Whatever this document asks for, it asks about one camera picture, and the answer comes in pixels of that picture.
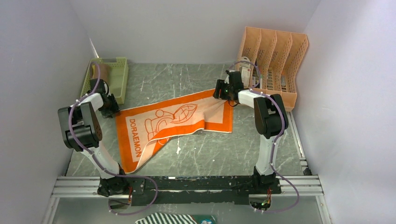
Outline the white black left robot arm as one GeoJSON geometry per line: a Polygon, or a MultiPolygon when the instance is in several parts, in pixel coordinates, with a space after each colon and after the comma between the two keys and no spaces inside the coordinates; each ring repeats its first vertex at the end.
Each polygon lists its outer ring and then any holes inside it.
{"type": "Polygon", "coordinates": [[[75,104],[58,109],[63,142],[87,157],[99,172],[97,193],[109,197],[129,192],[132,188],[125,172],[103,145],[103,133],[96,112],[104,118],[114,118],[120,109],[107,83],[98,78],[90,80],[91,89],[75,104]]]}

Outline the yellow brown bear towel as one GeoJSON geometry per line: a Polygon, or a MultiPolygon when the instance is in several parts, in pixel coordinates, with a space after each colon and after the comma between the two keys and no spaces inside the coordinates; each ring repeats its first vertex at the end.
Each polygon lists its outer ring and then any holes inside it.
{"type": "Polygon", "coordinates": [[[95,64],[91,65],[91,75],[90,79],[96,79],[98,76],[105,82],[109,82],[109,73],[111,71],[111,67],[105,63],[99,63],[99,66],[95,64]]]}

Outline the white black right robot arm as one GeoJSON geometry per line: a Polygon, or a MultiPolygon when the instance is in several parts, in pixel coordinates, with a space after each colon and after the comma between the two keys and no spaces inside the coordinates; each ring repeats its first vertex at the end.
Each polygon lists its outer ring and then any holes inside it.
{"type": "Polygon", "coordinates": [[[250,185],[255,192],[264,193],[271,184],[277,183],[278,142],[288,127],[283,100],[279,94],[267,95],[245,87],[239,71],[227,70],[226,74],[226,80],[217,80],[213,97],[226,100],[232,107],[246,105],[253,108],[255,128],[260,135],[259,157],[251,181],[236,187],[250,185]]]}

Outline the orange and cream towel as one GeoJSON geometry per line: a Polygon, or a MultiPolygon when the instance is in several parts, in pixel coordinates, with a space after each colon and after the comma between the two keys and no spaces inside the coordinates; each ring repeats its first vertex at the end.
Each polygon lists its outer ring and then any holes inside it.
{"type": "Polygon", "coordinates": [[[171,138],[199,130],[231,133],[233,107],[214,90],[125,109],[115,118],[121,166],[133,173],[171,138]]]}

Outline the green perforated plastic basket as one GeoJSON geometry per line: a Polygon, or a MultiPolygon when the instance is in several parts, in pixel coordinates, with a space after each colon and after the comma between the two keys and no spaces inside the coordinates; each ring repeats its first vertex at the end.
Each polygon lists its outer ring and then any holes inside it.
{"type": "Polygon", "coordinates": [[[90,68],[87,69],[80,96],[90,90],[93,62],[106,64],[108,69],[108,85],[110,92],[115,96],[119,105],[124,104],[129,66],[126,57],[116,58],[93,58],[89,61],[90,68]]]}

